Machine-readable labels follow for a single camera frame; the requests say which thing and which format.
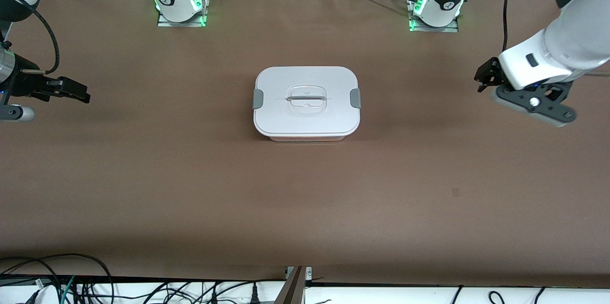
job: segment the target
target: gray latch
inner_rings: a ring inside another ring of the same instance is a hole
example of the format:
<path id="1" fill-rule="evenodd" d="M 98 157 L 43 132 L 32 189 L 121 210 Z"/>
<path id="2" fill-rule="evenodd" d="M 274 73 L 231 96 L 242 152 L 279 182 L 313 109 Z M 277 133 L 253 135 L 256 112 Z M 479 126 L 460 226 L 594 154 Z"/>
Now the gray latch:
<path id="1" fill-rule="evenodd" d="M 252 108 L 260 109 L 263 106 L 263 91 L 260 89 L 254 89 L 254 95 L 252 97 Z"/>
<path id="2" fill-rule="evenodd" d="M 360 102 L 360 89 L 353 89 L 349 92 L 349 104 L 360 109 L 360 106 L 362 106 L 362 103 Z"/>

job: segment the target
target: blue cable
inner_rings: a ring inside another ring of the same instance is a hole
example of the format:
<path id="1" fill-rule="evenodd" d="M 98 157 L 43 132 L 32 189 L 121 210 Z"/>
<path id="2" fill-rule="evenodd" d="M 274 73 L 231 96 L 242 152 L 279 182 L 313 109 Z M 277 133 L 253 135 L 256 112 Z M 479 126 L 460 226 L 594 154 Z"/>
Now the blue cable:
<path id="1" fill-rule="evenodd" d="M 72 286 L 72 282 L 74 282 L 74 278 L 76 276 L 73 275 L 72 278 L 70 279 L 70 281 L 68 282 L 65 291 L 63 291 L 63 293 L 61 294 L 61 302 L 59 302 L 59 304 L 63 304 L 66 301 L 66 295 L 68 294 L 68 289 L 70 289 L 70 286 Z"/>

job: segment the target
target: brown table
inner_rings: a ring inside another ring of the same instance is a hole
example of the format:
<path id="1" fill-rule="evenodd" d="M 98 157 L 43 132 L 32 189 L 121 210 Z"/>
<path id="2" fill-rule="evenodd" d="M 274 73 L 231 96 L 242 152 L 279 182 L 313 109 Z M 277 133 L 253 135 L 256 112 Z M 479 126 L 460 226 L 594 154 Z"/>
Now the brown table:
<path id="1" fill-rule="evenodd" d="M 41 0 L 55 75 L 91 103 L 12 101 L 38 117 L 0 126 L 0 252 L 90 253 L 131 276 L 306 263 L 326 282 L 610 286 L 609 80 L 577 81 L 561 129 L 493 104 L 472 78 L 499 53 L 501 7 L 470 0 L 460 33 L 421 33 L 401 0 L 212 0 L 199 29 L 157 28 L 150 0 Z M 511 0 L 510 45 L 557 13 Z M 52 65 L 35 18 L 10 39 Z M 254 80 L 278 65 L 353 70 L 359 129 L 259 135 Z"/>

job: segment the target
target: white lid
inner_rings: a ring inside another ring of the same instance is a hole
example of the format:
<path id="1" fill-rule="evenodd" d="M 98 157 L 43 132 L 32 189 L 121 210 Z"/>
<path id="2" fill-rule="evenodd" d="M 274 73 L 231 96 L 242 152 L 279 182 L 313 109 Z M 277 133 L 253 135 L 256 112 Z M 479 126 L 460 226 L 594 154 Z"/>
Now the white lid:
<path id="1" fill-rule="evenodd" d="M 345 136 L 360 123 L 358 81 L 345 67 L 271 67 L 255 88 L 254 125 L 263 135 Z"/>

